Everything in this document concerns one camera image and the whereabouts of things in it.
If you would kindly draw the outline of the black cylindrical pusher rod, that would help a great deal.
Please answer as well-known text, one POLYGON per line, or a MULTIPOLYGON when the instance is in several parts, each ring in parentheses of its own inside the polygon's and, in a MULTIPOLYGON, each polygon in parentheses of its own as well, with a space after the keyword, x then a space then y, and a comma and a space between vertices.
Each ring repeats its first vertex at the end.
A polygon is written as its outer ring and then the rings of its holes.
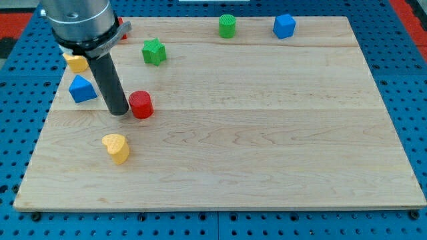
POLYGON ((115 65, 108 53, 97 59, 88 60, 103 100, 112 115, 124 115, 129 110, 115 65))

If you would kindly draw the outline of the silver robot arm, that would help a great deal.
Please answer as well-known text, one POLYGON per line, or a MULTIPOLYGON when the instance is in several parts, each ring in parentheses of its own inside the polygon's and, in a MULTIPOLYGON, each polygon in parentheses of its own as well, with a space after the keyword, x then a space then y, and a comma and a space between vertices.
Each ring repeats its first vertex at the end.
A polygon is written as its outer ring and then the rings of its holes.
POLYGON ((44 18, 64 52, 83 56, 112 115, 123 115, 129 105, 110 51, 132 30, 120 23, 109 0, 40 0, 44 18))

